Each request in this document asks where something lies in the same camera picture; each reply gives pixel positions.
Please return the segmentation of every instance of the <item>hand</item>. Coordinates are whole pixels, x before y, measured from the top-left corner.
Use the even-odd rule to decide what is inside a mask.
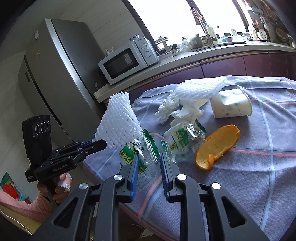
[[[71,186],[71,176],[67,173],[64,173],[62,175],[59,176],[60,180],[65,181],[66,183],[68,183],[69,186]],[[37,183],[37,188],[39,190],[39,192],[47,197],[47,187],[43,184],[38,182]],[[57,203],[62,203],[65,201],[65,199],[69,196],[70,191],[69,192],[64,192],[65,188],[62,188],[60,186],[57,186],[55,189],[56,194],[53,195],[52,199],[55,200]]]

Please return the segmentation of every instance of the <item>gray refrigerator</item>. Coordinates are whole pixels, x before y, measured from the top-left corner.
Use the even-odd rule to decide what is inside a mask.
[[[18,80],[35,115],[50,115],[57,145],[90,140],[106,110],[94,93],[108,82],[104,54],[85,23],[44,19],[25,53]]]

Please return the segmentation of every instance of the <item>silver bolt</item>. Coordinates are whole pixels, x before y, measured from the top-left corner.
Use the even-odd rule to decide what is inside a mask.
[[[80,188],[81,190],[87,189],[87,188],[88,188],[88,184],[87,184],[87,183],[81,183],[81,184],[79,185],[79,188]]]
[[[219,190],[221,188],[221,185],[219,183],[212,183],[211,186],[213,189],[216,189],[216,190]]]
[[[117,175],[115,175],[115,176],[113,177],[113,179],[116,180],[116,181],[120,181],[121,179],[123,179],[123,176],[120,175],[120,174],[117,174]]]
[[[184,180],[187,179],[187,176],[184,175],[184,174],[179,174],[179,175],[177,176],[177,178],[178,178],[179,180],[181,180],[181,181],[184,181]]]

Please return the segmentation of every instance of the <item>white paper cup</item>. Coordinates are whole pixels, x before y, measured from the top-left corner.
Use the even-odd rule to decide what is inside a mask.
[[[211,99],[215,119],[252,115],[250,98],[241,88],[220,91]]]

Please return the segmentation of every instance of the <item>microwave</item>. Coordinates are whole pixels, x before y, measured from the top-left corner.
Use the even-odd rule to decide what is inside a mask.
[[[143,36],[129,41],[98,63],[109,84],[158,63],[151,43]]]

